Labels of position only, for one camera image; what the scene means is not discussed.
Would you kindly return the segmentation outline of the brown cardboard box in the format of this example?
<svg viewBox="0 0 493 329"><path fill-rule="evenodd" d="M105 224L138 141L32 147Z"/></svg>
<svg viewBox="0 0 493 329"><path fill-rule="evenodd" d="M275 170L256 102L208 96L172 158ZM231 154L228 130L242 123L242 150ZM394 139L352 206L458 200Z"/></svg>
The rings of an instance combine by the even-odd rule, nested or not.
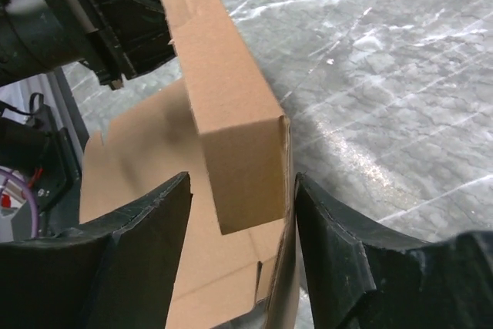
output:
<svg viewBox="0 0 493 329"><path fill-rule="evenodd" d="M299 299L290 123L221 0L161 0L183 76L86 144L79 216L94 220L179 172L193 195L168 328L212 328Z"/></svg>

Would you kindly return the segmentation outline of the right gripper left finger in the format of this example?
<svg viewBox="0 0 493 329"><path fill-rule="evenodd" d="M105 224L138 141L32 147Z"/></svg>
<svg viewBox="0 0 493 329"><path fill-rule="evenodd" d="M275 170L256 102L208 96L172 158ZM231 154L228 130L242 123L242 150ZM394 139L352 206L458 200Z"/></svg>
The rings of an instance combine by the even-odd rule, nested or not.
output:
<svg viewBox="0 0 493 329"><path fill-rule="evenodd" d="M176 174L54 237L1 245L3 328L163 328L192 201Z"/></svg>

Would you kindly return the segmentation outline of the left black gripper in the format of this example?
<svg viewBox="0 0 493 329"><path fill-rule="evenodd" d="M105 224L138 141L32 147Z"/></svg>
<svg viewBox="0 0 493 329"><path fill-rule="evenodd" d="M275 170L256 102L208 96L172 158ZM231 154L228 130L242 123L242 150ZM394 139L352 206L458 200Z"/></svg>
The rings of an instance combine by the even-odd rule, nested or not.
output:
<svg viewBox="0 0 493 329"><path fill-rule="evenodd" d="M1 84L51 72L72 62L106 86L121 86L175 57L160 0L95 0L105 24L85 0L1 0ZM116 50L123 62L118 64Z"/></svg>

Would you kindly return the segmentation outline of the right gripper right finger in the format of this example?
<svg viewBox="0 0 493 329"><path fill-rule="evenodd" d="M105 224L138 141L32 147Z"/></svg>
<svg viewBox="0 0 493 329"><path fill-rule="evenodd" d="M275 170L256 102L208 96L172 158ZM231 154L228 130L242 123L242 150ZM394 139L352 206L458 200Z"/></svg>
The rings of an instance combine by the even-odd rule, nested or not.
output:
<svg viewBox="0 0 493 329"><path fill-rule="evenodd" d="M490 328L492 234L435 243L392 230L296 177L294 206L317 328Z"/></svg>

